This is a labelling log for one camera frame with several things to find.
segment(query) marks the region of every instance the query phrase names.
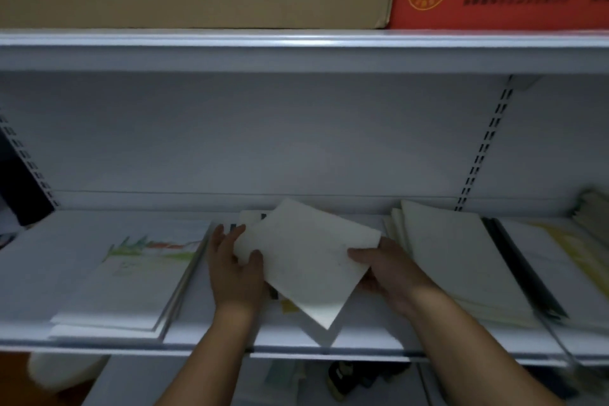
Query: black notebook spine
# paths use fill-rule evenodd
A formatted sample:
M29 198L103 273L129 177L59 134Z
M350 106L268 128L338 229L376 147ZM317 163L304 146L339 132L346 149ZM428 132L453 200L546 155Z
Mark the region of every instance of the black notebook spine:
M501 222L496 218L482 218L482 223L531 304L552 319L568 318L566 311L530 266Z

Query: person's left hand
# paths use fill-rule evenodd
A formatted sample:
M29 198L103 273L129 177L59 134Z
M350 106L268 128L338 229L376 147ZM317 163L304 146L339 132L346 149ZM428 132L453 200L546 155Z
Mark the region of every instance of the person's left hand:
M244 266L232 254L234 242L245 230L246 226L240 225L225 235L224 226L218 225L211 235L207 257L216 314L230 313L231 318L245 318L251 323L262 306L266 284L260 251L253 251Z

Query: forearm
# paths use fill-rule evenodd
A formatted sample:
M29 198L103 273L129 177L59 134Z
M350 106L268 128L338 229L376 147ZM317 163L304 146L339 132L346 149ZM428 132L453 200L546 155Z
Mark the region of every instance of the forearm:
M238 310L218 310L156 406L230 405L252 319Z
M440 289L413 291L409 319L457 405L563 405Z

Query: person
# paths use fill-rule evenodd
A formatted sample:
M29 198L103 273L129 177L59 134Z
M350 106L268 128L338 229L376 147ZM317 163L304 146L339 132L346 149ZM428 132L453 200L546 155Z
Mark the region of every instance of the person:
M248 341L267 294L263 256L253 251L240 266L232 254L245 231L218 226L208 248L216 302L213 322L156 406L228 406ZM361 287L382 294L407 318L448 396L456 405L564 405L442 291L394 241L377 249L345 251L370 270Z

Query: hand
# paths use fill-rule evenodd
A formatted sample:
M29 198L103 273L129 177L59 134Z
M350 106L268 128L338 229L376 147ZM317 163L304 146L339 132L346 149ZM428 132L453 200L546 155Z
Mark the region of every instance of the hand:
M252 324L262 306L266 285L260 251L253 251L244 266L232 254L234 242L245 230L246 226L241 225L225 235L224 226L218 225L211 235L207 258L216 316L229 313L231 319Z
M370 265L360 287L382 294L389 306L407 318L414 316L413 299L419 289L435 283L395 241L382 237L378 249L349 249L352 260Z

